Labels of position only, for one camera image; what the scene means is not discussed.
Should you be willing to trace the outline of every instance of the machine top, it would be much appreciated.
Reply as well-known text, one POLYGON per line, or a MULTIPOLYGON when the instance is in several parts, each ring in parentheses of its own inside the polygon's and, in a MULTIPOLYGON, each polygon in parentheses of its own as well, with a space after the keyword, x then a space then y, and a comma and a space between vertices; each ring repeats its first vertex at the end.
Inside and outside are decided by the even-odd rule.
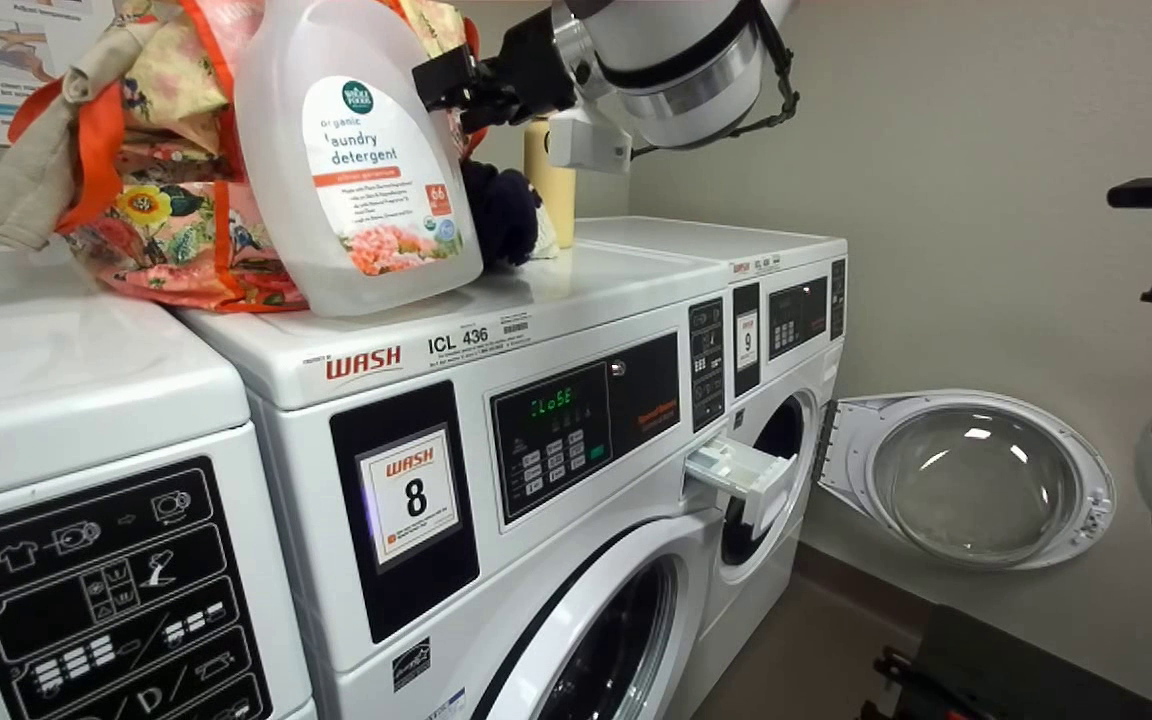
POLYGON ((660 218, 587 218, 575 225, 575 236, 587 244, 634 244, 649 252, 729 259, 735 280, 782 273, 808 259, 848 258, 848 241, 842 236, 805 236, 805 232, 695 225, 660 218))
POLYGON ((203 313, 186 313, 186 321, 266 401, 310 410, 726 288, 729 273, 711 259, 654 259, 575 241, 567 258, 489 273, 460 294, 365 321, 203 313))
POLYGON ((0 487, 243 419, 242 376, 163 310, 0 250, 0 487))

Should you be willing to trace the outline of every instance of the detergent bottle label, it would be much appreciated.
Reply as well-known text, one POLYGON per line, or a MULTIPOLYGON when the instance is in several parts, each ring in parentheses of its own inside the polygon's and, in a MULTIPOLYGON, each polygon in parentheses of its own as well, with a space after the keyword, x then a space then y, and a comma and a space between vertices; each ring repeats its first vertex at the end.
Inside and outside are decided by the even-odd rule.
POLYGON ((304 148, 338 244, 365 275, 464 252, 441 148, 375 86, 316 80, 304 97, 304 148))

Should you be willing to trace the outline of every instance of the machine panel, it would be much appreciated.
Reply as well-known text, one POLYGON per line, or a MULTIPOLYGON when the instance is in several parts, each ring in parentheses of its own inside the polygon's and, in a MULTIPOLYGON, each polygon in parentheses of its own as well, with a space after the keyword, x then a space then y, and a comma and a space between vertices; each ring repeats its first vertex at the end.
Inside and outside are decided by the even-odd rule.
POLYGON ((830 305, 834 305, 830 335, 842 342, 848 333, 848 264, 844 259, 834 264, 830 305))
POLYGON ((726 299, 706 299, 690 310, 693 335, 693 430, 726 418, 726 299))
POLYGON ((823 275, 769 297, 769 355, 786 355, 823 333, 823 275))
POLYGON ((268 718, 208 460, 0 517, 0 691, 15 720, 268 718))
POLYGON ((383 641, 480 576, 455 392, 429 384, 342 413, 334 441, 372 638, 383 641))
POLYGON ((519 522, 680 419, 677 335, 492 401, 506 522, 519 522))
POLYGON ((759 318, 764 318, 764 297, 759 286, 744 286, 733 294, 733 376, 735 376, 735 396, 754 392, 764 380, 764 360, 759 360, 759 318))

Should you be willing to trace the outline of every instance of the front-load washer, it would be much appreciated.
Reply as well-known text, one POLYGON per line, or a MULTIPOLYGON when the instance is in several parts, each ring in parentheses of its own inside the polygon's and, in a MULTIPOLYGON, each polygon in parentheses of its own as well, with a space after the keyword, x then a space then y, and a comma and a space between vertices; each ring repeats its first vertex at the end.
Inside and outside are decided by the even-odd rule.
POLYGON ((575 525, 379 648, 349 683, 372 718, 660 720, 706 619, 706 522, 672 452, 575 525))
MULTIPOLYGON (((798 241, 798 232, 660 222, 608 222, 601 232, 657 250, 693 232, 693 258, 726 258, 759 244, 756 236, 798 241)), ((838 264, 830 286, 834 333, 844 329, 844 299, 848 269, 838 264)), ((1074 426, 1040 404, 979 389, 844 396, 830 419, 819 460, 830 498, 878 522, 891 539, 960 570, 1063 565, 1110 531, 1116 507, 1110 466, 1074 426)))
POLYGON ((313 720, 242 376, 0 252, 0 720, 313 720))
POLYGON ((787 466, 787 498, 764 531, 742 522, 742 499, 693 485, 708 525, 708 605, 690 676, 670 718, 693 718, 791 581, 813 498, 813 466, 844 352, 844 264, 838 236, 764 232, 654 218, 580 222, 580 244, 649 258, 706 258, 729 269, 726 297, 726 419, 695 446, 742 441, 787 466))
POLYGON ((720 305, 726 288, 720 264, 575 250, 372 321, 187 318, 248 380, 327 718, 470 709, 511 663, 485 712, 548 709, 544 697, 587 687, 580 671, 601 654, 649 671, 618 683, 618 709, 634 718, 654 687, 646 718, 660 712, 693 648, 690 610, 706 605, 690 560, 649 565, 664 546, 680 546, 664 556, 693 547, 683 478, 649 479, 670 504, 630 504, 603 531, 587 522, 660 478, 693 441, 693 401, 726 392, 720 371, 690 360, 690 310, 720 305), (641 535, 657 517, 677 525, 641 535), (664 645, 654 634, 620 645, 641 605, 664 610, 664 645), (470 638, 480 626, 501 634, 492 654, 470 638), (537 657, 574 669, 542 682, 537 657))

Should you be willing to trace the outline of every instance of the control panel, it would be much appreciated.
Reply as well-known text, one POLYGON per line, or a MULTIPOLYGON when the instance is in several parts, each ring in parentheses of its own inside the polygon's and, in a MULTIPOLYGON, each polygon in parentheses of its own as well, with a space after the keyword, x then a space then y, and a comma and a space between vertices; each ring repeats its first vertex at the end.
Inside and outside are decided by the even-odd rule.
POLYGON ((769 294, 769 355, 786 355, 823 333, 830 286, 808 280, 769 294))
POLYGON ((0 517, 15 720, 255 720, 268 687, 208 460, 0 517))
POLYGON ((492 396, 492 419, 511 525, 680 419, 677 335, 492 396))
POLYGON ((693 335, 693 430, 726 418, 726 299, 690 310, 693 335))
POLYGON ((759 286, 744 286, 733 294, 733 376, 735 376, 735 396, 754 392, 764 380, 759 366, 759 310, 764 294, 759 286))
POLYGON ((848 333, 848 264, 838 259, 834 264, 834 280, 830 280, 830 335, 842 342, 848 333))

